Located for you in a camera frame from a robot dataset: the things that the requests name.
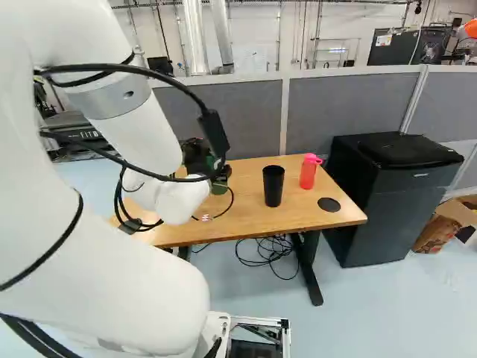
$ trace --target gray partition wall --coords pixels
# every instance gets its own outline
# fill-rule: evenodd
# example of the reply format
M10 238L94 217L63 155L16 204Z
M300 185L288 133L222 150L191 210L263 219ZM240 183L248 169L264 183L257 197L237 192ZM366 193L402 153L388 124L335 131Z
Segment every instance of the gray partition wall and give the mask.
M477 139L477 73L430 72L408 133L437 142Z
M191 86L216 109L230 142L228 159L279 154L282 81L249 81ZM203 137L196 103L173 87L154 88L178 139Z
M477 71L468 66L429 66L407 133L423 134L464 155L449 190L477 186Z
M291 79L286 153L326 154L334 136L398 131L419 75L405 72Z

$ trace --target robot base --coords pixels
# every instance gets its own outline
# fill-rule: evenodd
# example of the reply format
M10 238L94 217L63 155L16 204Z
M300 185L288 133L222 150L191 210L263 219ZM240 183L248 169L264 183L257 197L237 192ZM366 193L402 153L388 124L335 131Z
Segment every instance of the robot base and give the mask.
M290 357L291 328L285 318L209 312L193 358L204 358L218 337L222 344L215 358Z

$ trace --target table top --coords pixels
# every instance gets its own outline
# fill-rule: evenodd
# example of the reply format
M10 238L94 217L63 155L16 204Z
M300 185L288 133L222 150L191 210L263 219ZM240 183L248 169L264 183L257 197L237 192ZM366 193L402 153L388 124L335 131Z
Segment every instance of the table top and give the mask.
M364 224L366 215L321 167L317 168L313 189L300 187L303 157L304 154L293 154L228 161L232 167L229 187L235 193L235 200L223 216L209 222L190 219L180 226L162 224L153 230L135 233L133 237L165 248ZM279 207L265 205L262 169L271 164L285 168ZM181 169L177 174L184 176L185 170ZM322 210L318 206L320 198L335 199L341 204L341 209L336 213ZM130 198L126 198L124 203L132 217L140 218L144 223L153 223L159 218L156 213L143 210ZM210 195L198 208L195 217L200 219L203 214L214 216L229 203L230 192ZM116 217L112 217L110 222L119 226Z

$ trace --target black mini fridge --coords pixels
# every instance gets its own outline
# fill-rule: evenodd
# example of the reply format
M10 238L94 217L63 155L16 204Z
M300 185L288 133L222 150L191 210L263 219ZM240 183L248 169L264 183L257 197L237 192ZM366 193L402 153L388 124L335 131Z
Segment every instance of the black mini fridge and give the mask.
M336 136L326 171L366 213L366 224L323 230L342 267L403 259L464 158L419 135Z

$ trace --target sticker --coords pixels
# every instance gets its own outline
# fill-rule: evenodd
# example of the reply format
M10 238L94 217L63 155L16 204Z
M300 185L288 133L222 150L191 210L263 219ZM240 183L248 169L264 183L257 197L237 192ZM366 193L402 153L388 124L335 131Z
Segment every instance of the sticker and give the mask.
M382 35L376 38L376 46L389 46L393 39L393 35Z

